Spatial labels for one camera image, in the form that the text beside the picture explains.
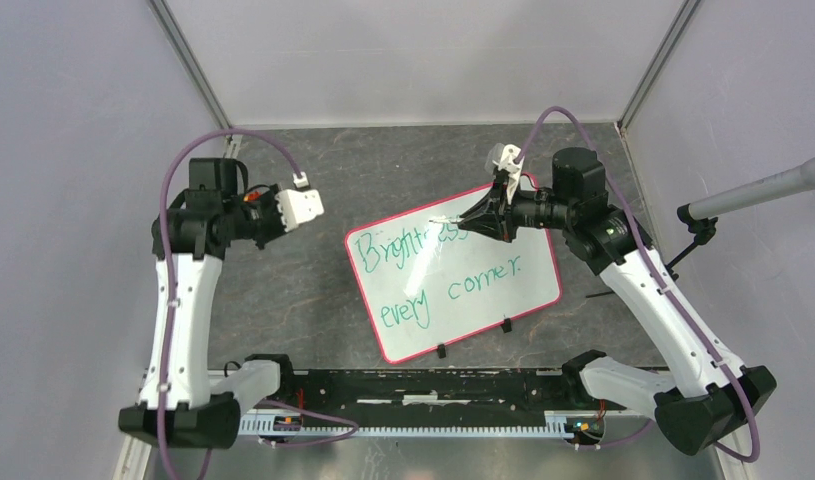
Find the pink framed whiteboard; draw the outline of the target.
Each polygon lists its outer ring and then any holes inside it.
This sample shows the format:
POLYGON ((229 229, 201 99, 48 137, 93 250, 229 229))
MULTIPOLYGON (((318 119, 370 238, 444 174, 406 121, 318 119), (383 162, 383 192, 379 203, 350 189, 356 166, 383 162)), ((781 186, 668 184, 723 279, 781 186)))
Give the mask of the pink framed whiteboard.
POLYGON ((351 230, 344 239, 384 360, 400 364, 558 303, 551 235, 521 229, 511 243, 441 223, 479 186, 351 230))

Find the black microphone tripod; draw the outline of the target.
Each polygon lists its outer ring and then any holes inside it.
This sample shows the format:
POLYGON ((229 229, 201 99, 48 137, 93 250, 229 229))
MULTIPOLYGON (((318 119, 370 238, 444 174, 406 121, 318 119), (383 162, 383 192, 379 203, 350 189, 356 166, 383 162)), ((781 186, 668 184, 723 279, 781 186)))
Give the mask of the black microphone tripod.
MULTIPOLYGON (((679 278, 676 266, 697 248, 707 245, 713 239, 717 233, 718 221, 718 217, 689 220, 687 226, 693 235, 692 242, 664 264, 672 280, 679 278)), ((582 227, 578 226, 571 233, 564 233, 564 238, 573 254, 582 260, 595 276, 612 264, 623 264, 623 256, 638 249, 631 233, 631 225, 621 210, 611 211, 598 222, 591 221, 582 227)))

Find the grey microphone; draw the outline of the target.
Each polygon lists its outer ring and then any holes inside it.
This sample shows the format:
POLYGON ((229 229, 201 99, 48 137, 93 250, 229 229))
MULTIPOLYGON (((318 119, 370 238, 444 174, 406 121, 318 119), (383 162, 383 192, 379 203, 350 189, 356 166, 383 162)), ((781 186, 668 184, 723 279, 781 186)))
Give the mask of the grey microphone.
POLYGON ((767 176, 677 208, 689 225, 721 214, 815 190, 815 157, 789 170, 767 176))

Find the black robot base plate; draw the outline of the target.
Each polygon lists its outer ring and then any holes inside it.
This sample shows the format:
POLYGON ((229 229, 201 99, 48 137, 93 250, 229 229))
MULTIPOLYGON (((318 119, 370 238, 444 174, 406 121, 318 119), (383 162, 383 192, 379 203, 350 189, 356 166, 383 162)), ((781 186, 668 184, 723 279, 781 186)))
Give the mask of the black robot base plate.
POLYGON ((617 404, 573 392, 558 369, 310 369, 280 381, 271 399, 362 428, 537 427, 547 411, 584 414, 617 404))

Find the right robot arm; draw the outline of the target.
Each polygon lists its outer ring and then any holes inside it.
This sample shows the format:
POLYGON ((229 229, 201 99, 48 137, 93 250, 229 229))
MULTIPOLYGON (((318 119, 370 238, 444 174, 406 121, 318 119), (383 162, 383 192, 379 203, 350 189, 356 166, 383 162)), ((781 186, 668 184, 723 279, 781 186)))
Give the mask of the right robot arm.
POLYGON ((656 374, 591 350, 563 365, 563 400, 574 408, 603 400, 636 411, 686 455, 720 446, 741 427, 755 430, 776 389, 774 376, 764 366, 746 366, 687 304, 650 238, 608 194, 597 154, 558 151, 551 185, 526 190, 519 153, 512 144, 491 150, 489 190, 457 217, 457 226, 506 243, 521 228, 560 231, 573 255, 633 313, 668 367, 656 374))

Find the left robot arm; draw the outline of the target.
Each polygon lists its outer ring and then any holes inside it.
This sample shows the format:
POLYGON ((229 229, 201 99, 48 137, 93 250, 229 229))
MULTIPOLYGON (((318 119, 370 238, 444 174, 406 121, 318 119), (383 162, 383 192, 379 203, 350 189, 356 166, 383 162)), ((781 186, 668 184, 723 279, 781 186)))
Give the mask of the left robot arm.
POLYGON ((238 370, 211 383, 207 351, 214 293, 223 260, 234 240, 258 248, 284 235, 278 185, 247 201, 248 171, 235 159, 189 162, 189 186, 167 210, 170 256, 160 223, 153 222, 158 308, 149 371, 139 400, 122 408, 118 428, 152 446, 163 425, 171 448, 228 449, 241 418, 262 399, 289 405, 297 394, 285 354, 252 354, 238 370))

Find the aluminium front frame rail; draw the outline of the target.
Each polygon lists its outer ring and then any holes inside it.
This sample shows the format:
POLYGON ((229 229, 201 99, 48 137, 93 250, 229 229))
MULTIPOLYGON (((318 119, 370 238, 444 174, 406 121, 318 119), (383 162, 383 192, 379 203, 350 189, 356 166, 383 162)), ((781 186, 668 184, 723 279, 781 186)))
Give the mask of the aluminium front frame rail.
MULTIPOLYGON (((282 378, 291 375, 294 369, 283 366, 269 376, 266 382, 267 399, 278 390, 282 378)), ((566 365, 560 369, 573 392, 583 393, 596 400, 617 404, 619 408, 630 409, 646 416, 653 415, 659 407, 702 407, 714 412, 729 411, 740 405, 731 384, 723 387, 710 384, 700 393, 684 394, 675 381, 664 372, 649 372, 623 366, 588 366, 579 369, 566 365)))

